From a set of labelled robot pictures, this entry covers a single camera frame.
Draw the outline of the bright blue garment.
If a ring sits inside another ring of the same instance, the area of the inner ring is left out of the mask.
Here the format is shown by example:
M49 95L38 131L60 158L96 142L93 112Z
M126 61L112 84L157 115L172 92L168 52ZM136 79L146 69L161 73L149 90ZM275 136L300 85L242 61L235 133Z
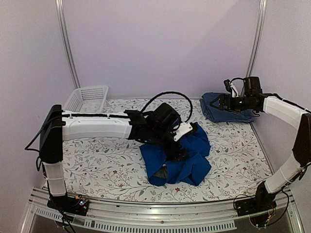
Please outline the bright blue garment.
M148 182L154 186L184 182L198 186L211 170L207 160L210 143L207 133L198 124L194 124L195 132L181 137L180 144L186 157L169 159L164 149L158 145L143 144L139 147L145 162Z

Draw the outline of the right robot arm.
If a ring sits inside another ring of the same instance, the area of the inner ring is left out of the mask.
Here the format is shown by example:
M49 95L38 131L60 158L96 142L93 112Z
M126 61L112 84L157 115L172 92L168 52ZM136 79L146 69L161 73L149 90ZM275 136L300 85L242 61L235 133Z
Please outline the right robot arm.
M217 96L210 106L231 113L245 110L264 113L290 127L295 134L288 159L271 177L258 185L251 199L253 210L261 212L285 186L301 180L311 166L311 112L276 93L265 93L259 77L243 78L242 83L243 94L238 94L233 82L225 80L224 85L229 93Z

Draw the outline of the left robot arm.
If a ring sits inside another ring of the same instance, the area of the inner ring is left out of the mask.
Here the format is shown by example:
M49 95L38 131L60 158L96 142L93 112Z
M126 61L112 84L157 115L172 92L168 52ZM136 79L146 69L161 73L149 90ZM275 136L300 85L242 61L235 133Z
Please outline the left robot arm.
M195 130L167 103L151 111L112 114L77 113L54 105L35 138L50 198L67 211L72 194L129 201L162 198L167 186L147 182L139 146L164 152L160 167L176 165L189 158L181 141Z

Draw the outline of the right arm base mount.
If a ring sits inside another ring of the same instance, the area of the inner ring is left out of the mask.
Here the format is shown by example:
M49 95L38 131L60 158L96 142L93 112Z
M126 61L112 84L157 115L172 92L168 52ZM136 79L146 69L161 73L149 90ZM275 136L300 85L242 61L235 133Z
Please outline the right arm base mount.
M269 194L267 197L248 197L241 200L233 200L233 207L238 216L251 215L276 208L276 195Z

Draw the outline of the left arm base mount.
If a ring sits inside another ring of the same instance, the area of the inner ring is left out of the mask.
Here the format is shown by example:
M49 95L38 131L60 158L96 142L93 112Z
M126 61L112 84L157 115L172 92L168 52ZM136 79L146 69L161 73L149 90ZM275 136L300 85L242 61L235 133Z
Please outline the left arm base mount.
M54 197L50 195L47 206L62 213L86 216L89 208L89 198L84 195L75 197L69 197L68 195Z

